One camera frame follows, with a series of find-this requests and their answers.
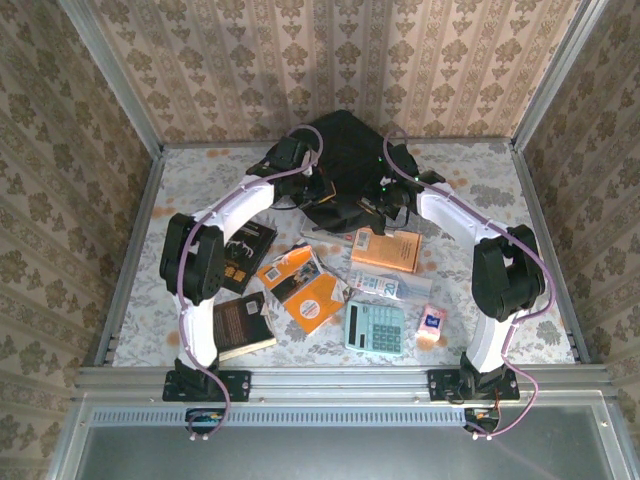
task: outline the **floral wallpaper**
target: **floral wallpaper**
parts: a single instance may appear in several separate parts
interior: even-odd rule
[[[579,0],[89,0],[163,143],[279,138],[348,109],[510,137]]]
[[[594,360],[640,444],[640,4],[612,0],[525,156]]]
[[[0,478],[44,478],[150,159],[55,2],[0,2]]]

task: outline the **table surface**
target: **table surface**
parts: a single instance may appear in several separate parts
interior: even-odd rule
[[[113,365],[169,366],[179,352],[178,316],[158,269],[169,218],[176,212],[193,213],[230,191],[267,151],[268,147],[194,148],[167,150],[153,213]],[[506,143],[421,143],[410,146],[421,170],[432,168],[444,176],[456,192],[491,218],[509,225],[531,225],[522,189]],[[275,226],[278,237],[265,262],[287,250],[300,238],[304,215],[298,210],[268,210],[255,217]],[[358,366],[358,365],[455,365],[469,345],[478,309],[471,296],[471,264],[468,252],[435,224],[411,217],[407,230],[423,235],[417,273],[433,280],[431,302],[444,307],[448,318],[440,341],[416,344],[421,308],[400,305],[405,311],[404,354],[399,357],[355,352],[344,347],[344,309],[315,332],[306,335],[284,308],[267,295],[278,344],[235,357],[225,367],[257,366]],[[343,278],[349,269],[350,249],[309,240],[322,259]],[[257,278],[246,293],[262,290]],[[217,300],[237,298],[221,290]],[[356,300],[394,305],[391,300],[357,294]],[[538,299],[540,308],[547,295]],[[557,307],[541,318],[526,322],[516,333],[510,350],[520,364],[574,363],[569,340]]]

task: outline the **orange book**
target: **orange book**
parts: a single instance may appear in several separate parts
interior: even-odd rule
[[[309,245],[295,248],[258,271],[258,278],[306,333],[344,305],[346,285],[326,272]]]
[[[375,235],[370,228],[361,228],[353,242],[351,260],[413,273],[418,265],[421,240],[419,233]]]

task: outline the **calculator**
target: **calculator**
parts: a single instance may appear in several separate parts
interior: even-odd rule
[[[395,307],[349,302],[344,330],[351,350],[402,355],[404,312]]]

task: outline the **book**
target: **book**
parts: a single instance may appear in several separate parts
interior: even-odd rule
[[[224,282],[227,290],[242,295],[269,251],[278,232],[251,220],[233,234],[224,247]]]
[[[353,245],[353,240],[356,238],[355,233],[331,233],[318,227],[311,219],[305,217],[304,223],[300,228],[300,234],[303,237],[310,238],[312,240],[318,240],[320,242],[333,243],[334,245],[341,245],[343,247],[349,247]]]
[[[361,228],[351,250],[354,262],[415,272],[420,254],[422,235],[414,232],[395,232],[394,235],[374,235],[370,228]]]
[[[306,243],[295,245],[258,278],[307,333],[340,310],[349,287],[329,273]]]
[[[275,345],[264,294],[214,305],[213,334],[221,362]]]

